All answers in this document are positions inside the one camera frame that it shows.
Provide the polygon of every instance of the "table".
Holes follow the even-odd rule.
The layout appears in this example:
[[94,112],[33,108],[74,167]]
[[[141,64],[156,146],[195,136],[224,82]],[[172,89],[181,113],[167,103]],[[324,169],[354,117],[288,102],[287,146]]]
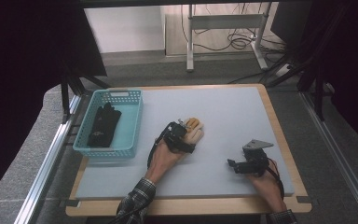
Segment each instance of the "table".
[[[287,207],[295,213],[309,212],[310,203],[300,203],[298,197],[308,197],[301,177],[296,168],[289,146],[284,138],[281,126],[275,115],[266,89],[260,84],[243,85],[207,85],[207,86],[175,86],[175,87],[143,87],[143,90],[169,90],[169,89],[215,89],[215,88],[245,88],[257,87],[264,107],[268,114],[273,132],[281,149],[283,159],[292,178],[295,193],[285,197]],[[86,169],[88,159],[83,158],[76,181],[72,189],[70,200],[76,202],[75,206],[67,206],[66,213],[71,217],[103,217],[114,216],[120,200],[89,200],[77,201],[76,191],[82,175]],[[187,199],[156,199],[148,210],[149,216],[164,215],[229,215],[229,214],[264,214],[269,208],[258,196],[230,197],[230,198],[187,198]]]

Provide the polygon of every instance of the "person's right hand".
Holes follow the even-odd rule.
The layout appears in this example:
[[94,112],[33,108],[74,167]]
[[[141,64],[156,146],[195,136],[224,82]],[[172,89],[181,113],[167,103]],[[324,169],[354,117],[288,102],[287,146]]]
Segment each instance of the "person's right hand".
[[[278,173],[276,161],[269,161],[269,168]],[[246,175],[246,177],[252,182],[253,186],[257,190],[260,197],[262,197],[273,213],[286,211],[286,204],[281,198],[281,192],[275,177],[266,171],[262,176]]]

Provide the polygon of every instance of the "gray floor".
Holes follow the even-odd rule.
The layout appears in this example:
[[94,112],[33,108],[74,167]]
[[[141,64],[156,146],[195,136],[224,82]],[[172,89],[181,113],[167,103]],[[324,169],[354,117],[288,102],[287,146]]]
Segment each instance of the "gray floor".
[[[115,87],[226,84],[260,72],[250,53],[197,56],[193,73],[186,72],[184,57],[167,58],[159,51],[107,54],[103,60],[109,77],[101,80]],[[256,83],[260,78],[260,75],[250,76],[238,83]],[[99,89],[86,80],[84,84],[91,91]],[[358,202],[316,129],[295,84],[296,77],[268,89],[268,95],[313,205],[311,212],[296,214],[297,219],[299,223],[358,223]],[[324,98],[324,115],[325,124],[358,177],[358,135],[331,105],[328,97]],[[13,223],[16,219],[61,120],[61,89],[58,86],[46,93],[37,122],[0,183],[0,223]],[[76,121],[71,133],[76,132],[79,122]],[[105,223],[98,218],[68,217],[64,212],[64,203],[81,159],[70,144],[74,137],[69,135],[68,144],[62,148],[32,223]],[[229,222],[240,223],[241,218],[232,217]],[[218,220],[209,223],[227,223],[227,219]],[[186,223],[204,221],[191,217]],[[158,219],[148,222],[157,223]],[[185,221],[173,217],[160,222]]]

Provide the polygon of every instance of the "hand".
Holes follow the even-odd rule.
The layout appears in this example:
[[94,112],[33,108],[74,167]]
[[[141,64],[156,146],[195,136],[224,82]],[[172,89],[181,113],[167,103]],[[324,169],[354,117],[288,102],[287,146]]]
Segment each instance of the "hand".
[[[203,136],[203,131],[201,130],[203,124],[197,119],[188,119],[185,124],[188,126],[188,129],[183,141],[187,144],[196,145]],[[186,154],[182,151],[171,152],[164,139],[161,139],[153,153],[145,178],[157,184],[165,173],[178,161],[183,159]]]
[[[276,167],[276,161],[269,161],[269,168],[275,172],[275,174],[278,173]],[[286,204],[281,198],[278,183],[272,174],[266,171],[260,177],[255,175],[246,175],[246,177],[252,182],[260,197],[267,202],[273,213],[287,210]]]

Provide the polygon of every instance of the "person's left hand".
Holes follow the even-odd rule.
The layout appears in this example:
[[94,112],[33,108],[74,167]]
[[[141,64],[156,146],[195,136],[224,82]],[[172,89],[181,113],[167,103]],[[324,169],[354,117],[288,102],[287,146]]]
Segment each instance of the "person's left hand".
[[[187,144],[196,145],[203,136],[203,124],[198,120],[188,119],[186,125],[187,134],[184,137],[184,142]],[[159,141],[156,150],[150,162],[150,167],[145,174],[145,178],[157,184],[164,174],[169,171],[179,160],[186,155],[185,152],[171,152],[165,143],[164,139]]]

